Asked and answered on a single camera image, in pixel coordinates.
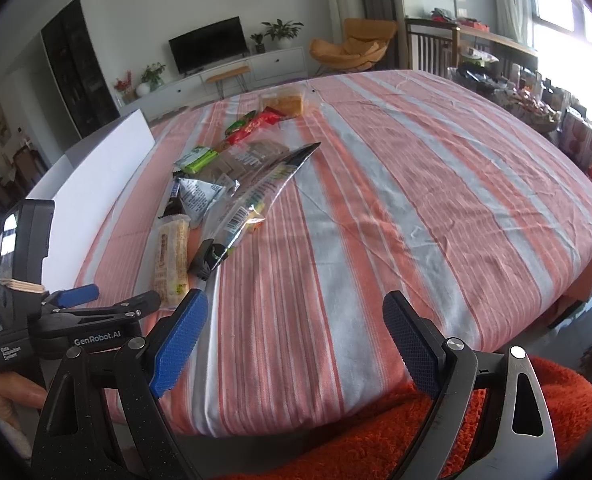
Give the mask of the person's left hand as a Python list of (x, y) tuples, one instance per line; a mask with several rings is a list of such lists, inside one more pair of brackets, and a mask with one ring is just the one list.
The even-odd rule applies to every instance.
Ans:
[(48, 393), (46, 389), (15, 372), (0, 373), (0, 419), (21, 430), (15, 405), (41, 410)]

